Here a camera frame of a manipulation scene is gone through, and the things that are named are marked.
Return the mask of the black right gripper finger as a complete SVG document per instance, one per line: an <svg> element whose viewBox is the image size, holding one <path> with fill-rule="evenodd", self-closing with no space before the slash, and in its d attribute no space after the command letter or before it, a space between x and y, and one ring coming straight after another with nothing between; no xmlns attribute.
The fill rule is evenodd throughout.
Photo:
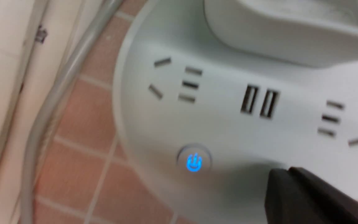
<svg viewBox="0 0 358 224"><path fill-rule="evenodd" d="M265 214L269 224L358 224L358 201L307 169L271 169Z"/></svg>

